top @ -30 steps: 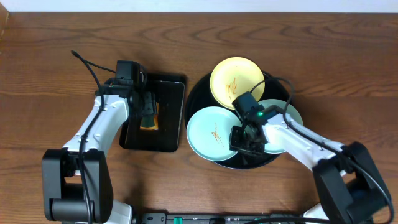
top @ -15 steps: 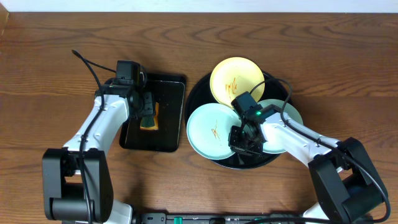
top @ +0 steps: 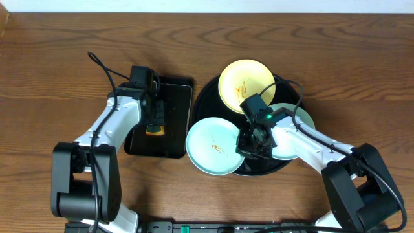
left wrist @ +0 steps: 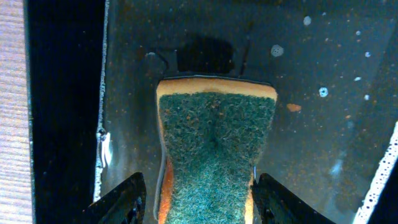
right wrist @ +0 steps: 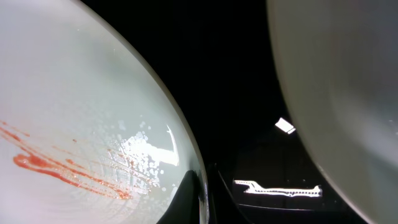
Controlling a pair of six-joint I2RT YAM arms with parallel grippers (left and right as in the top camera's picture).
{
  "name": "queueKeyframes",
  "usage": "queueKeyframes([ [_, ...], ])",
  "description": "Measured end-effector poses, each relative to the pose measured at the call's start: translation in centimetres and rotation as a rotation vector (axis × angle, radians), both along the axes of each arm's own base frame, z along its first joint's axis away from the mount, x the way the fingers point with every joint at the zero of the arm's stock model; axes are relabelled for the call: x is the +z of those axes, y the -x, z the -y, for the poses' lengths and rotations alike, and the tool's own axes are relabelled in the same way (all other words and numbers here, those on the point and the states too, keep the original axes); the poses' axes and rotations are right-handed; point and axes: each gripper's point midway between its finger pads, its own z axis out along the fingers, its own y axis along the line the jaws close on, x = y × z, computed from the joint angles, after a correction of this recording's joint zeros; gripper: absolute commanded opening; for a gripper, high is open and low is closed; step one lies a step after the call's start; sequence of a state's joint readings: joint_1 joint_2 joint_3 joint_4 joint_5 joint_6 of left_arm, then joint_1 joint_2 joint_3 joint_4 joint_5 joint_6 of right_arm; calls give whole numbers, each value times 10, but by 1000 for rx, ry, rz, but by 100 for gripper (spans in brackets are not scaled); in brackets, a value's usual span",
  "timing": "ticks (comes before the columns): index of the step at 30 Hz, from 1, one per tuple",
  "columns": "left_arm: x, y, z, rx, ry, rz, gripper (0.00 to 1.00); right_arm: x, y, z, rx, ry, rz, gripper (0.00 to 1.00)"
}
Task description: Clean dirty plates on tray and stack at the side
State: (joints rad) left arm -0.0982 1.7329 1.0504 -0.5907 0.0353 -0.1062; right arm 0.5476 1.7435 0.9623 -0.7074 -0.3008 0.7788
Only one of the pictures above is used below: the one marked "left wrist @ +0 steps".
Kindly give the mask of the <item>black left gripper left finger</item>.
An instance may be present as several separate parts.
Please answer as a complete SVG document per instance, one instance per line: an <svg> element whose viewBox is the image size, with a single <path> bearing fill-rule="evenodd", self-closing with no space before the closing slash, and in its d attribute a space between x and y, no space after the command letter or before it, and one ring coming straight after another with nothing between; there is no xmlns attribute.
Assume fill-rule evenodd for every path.
<svg viewBox="0 0 398 224"><path fill-rule="evenodd" d="M146 207L144 175L136 172L82 211L83 224L143 224Z"/></svg>

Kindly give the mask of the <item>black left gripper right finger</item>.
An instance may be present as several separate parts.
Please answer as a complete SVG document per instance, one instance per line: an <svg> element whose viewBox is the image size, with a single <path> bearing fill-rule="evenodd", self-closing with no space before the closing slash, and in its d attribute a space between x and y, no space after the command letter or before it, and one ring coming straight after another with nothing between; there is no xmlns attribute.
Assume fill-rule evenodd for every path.
<svg viewBox="0 0 398 224"><path fill-rule="evenodd" d="M335 224L267 173L251 190L262 224Z"/></svg>

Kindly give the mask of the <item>orange green scrub sponge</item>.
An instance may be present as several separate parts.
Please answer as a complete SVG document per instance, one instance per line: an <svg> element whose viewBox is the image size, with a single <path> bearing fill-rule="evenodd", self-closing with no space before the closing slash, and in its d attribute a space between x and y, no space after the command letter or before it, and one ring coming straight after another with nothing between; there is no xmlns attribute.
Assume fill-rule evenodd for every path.
<svg viewBox="0 0 398 224"><path fill-rule="evenodd" d="M252 223L254 168L266 148L274 87L224 78L162 80L159 223Z"/></svg>

